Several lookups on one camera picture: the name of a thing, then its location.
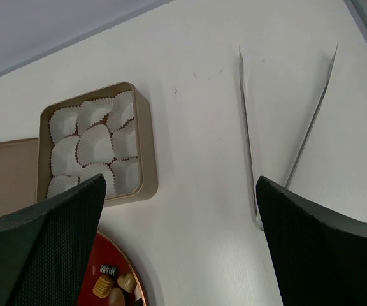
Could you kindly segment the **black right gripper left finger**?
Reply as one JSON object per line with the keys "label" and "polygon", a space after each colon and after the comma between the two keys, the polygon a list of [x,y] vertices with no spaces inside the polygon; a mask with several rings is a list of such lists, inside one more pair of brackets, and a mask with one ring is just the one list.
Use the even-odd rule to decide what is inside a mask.
{"label": "black right gripper left finger", "polygon": [[99,174],[0,217],[0,305],[76,305],[105,196]]}

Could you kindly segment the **metal serving tongs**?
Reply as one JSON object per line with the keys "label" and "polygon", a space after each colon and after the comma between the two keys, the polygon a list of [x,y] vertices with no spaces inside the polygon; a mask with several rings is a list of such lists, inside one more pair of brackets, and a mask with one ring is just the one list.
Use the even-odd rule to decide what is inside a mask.
{"label": "metal serving tongs", "polygon": [[[292,164],[292,167],[289,171],[289,174],[287,176],[287,179],[285,181],[285,185],[284,187],[286,189],[289,188],[294,174],[296,172],[296,169],[299,165],[299,162],[301,160],[301,157],[304,153],[306,144],[308,142],[308,139],[310,137],[310,134],[312,132],[312,129],[315,125],[315,121],[317,120],[317,117],[320,113],[320,109],[322,107],[323,104],[323,100],[325,98],[325,95],[327,93],[327,88],[329,86],[329,83],[331,81],[331,75],[333,72],[333,66],[335,63],[335,58],[337,55],[337,51],[338,51],[338,45],[339,43],[336,44],[336,48],[335,51],[333,53],[333,56],[331,57],[330,61],[329,61],[329,66],[327,68],[327,77],[326,77],[326,83],[324,85],[324,88],[321,92],[319,101],[315,107],[315,111],[312,115],[312,118],[310,120],[310,123],[306,129],[304,138],[301,142],[301,145],[298,149],[298,153],[296,154],[296,157],[294,159],[294,162]],[[250,178],[252,179],[252,212],[254,213],[254,221],[256,223],[257,228],[264,232],[264,227],[263,227],[263,222],[261,220],[261,215],[259,212],[259,207],[257,204],[257,191],[256,191],[256,185],[257,185],[257,175],[255,174],[255,164],[254,164],[254,159],[253,159],[253,153],[252,153],[252,137],[250,136],[250,131],[249,131],[249,125],[248,125],[248,117],[247,117],[247,104],[246,104],[246,98],[245,98],[245,91],[246,91],[246,86],[245,86],[245,66],[244,66],[244,58],[243,58],[243,54],[241,52],[241,49],[239,49],[238,51],[238,56],[239,56],[239,66],[238,66],[238,72],[239,72],[239,89],[240,89],[240,103],[241,103],[241,114],[242,114],[242,120],[243,120],[243,132],[244,132],[244,141],[245,141],[245,145],[246,145],[246,153],[247,153],[247,161],[248,161],[248,172],[250,174]]]}

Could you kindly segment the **ridged gold round chocolate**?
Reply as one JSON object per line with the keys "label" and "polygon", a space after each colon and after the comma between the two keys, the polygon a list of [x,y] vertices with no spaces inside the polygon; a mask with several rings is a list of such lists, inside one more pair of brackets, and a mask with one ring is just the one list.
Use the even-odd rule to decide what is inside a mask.
{"label": "ridged gold round chocolate", "polygon": [[114,287],[115,280],[109,275],[101,275],[93,287],[93,294],[98,298],[106,298]]}

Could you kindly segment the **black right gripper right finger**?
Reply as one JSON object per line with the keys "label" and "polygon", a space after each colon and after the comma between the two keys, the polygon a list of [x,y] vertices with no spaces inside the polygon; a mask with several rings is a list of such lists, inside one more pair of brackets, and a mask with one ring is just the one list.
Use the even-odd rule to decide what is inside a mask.
{"label": "black right gripper right finger", "polygon": [[367,305],[367,223],[259,177],[257,204],[284,305]]}

